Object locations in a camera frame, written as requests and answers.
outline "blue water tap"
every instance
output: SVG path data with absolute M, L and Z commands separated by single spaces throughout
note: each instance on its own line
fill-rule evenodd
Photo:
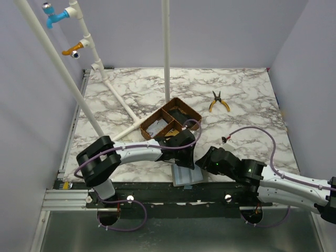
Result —
M 61 14 L 55 14 L 55 10 L 50 3 L 43 3 L 42 9 L 44 13 L 48 15 L 48 20 L 47 20 L 48 29 L 51 29 L 53 27 L 52 25 L 53 23 L 57 23 L 58 21 L 66 17 L 70 17 L 69 13 L 66 10 L 64 10 Z

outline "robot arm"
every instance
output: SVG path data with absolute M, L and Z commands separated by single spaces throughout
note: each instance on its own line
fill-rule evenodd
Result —
M 112 142 L 109 136 L 102 136 L 77 155 L 79 169 L 88 187 L 93 187 L 102 200 L 115 195 L 112 181 L 109 179 L 113 171 L 121 164 L 137 161 L 174 160 L 178 166 L 194 169 L 195 136 L 183 130 L 176 136 L 157 138 L 140 143 Z
M 194 169 L 194 143 L 195 137 L 188 129 L 169 139 L 141 143 L 112 142 L 108 136 L 103 136 L 77 156 L 80 165 L 77 171 L 81 170 L 86 185 L 93 187 L 102 200 L 113 201 L 116 193 L 109 176 L 119 165 L 144 160 L 174 160 L 179 166 Z M 285 174 L 280 170 L 275 172 L 265 163 L 240 160 L 231 152 L 213 146 L 195 164 L 241 184 L 237 203 L 281 203 L 301 207 L 336 224 L 336 177 L 326 181 Z
M 336 224 L 336 177 L 330 181 L 317 180 L 277 170 L 280 176 L 269 165 L 256 160 L 240 160 L 231 152 L 213 146 L 195 164 L 244 185 L 246 197 L 305 208 Z

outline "pliers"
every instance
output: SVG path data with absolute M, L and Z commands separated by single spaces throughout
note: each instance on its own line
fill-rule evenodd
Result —
M 214 94 L 215 100 L 210 104 L 209 112 L 211 112 L 211 110 L 212 110 L 212 106 L 216 103 L 216 101 L 219 101 L 221 104 L 223 104 L 223 105 L 226 107 L 227 112 L 230 112 L 230 107 L 228 106 L 228 104 L 227 104 L 225 101 L 223 101 L 223 100 L 221 99 L 221 96 L 220 96 L 221 94 L 220 94 L 220 92 L 219 92 L 218 96 L 215 94 L 214 91 L 212 91 L 212 93 Z

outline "gray wall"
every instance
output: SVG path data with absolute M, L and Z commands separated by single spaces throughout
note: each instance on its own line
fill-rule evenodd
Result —
M 270 77 L 289 124 L 300 171 L 321 179 L 336 176 L 335 66 L 336 2 L 310 0 Z M 326 231 L 334 236 L 336 226 Z M 334 237 L 330 241 L 336 247 Z
M 63 36 L 59 27 L 54 33 Z M 75 100 L 13 1 L 0 8 L 0 34 L 0 250 L 29 251 Z M 78 63 L 67 66 L 80 84 Z
M 79 0 L 106 66 L 163 66 L 160 0 Z M 68 0 L 52 1 L 57 12 Z M 270 67 L 307 0 L 171 0 L 173 67 Z M 82 33 L 62 20 L 71 45 Z M 79 59 L 93 63 L 91 52 Z

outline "marble surface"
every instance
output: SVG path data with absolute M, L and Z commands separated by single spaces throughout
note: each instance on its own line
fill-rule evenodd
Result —
M 142 118 L 164 105 L 164 73 L 162 68 L 127 68 L 107 70 L 117 92 L 135 114 Z M 222 92 L 231 112 L 213 101 L 212 91 Z M 277 142 L 275 167 L 299 174 L 276 98 L 267 74 L 263 69 L 171 69 L 171 98 L 179 97 L 202 118 L 202 136 L 195 147 L 198 160 L 208 148 L 222 145 L 221 136 L 255 125 L 266 129 Z M 111 91 L 101 82 L 98 72 L 91 71 L 85 93 L 91 108 L 106 135 L 114 136 L 128 128 L 132 119 L 117 102 Z M 76 155 L 97 139 L 85 115 L 80 112 L 75 136 L 70 149 L 64 181 L 78 182 L 73 172 L 78 167 Z M 120 141 L 144 141 L 140 130 L 133 131 Z M 250 158 L 269 164 L 272 142 L 257 130 L 240 131 L 230 140 L 233 153 L 239 158 Z M 119 166 L 111 175 L 113 181 L 171 182 L 171 165 L 164 162 L 136 162 Z M 231 181 L 220 175 L 208 175 L 209 181 Z

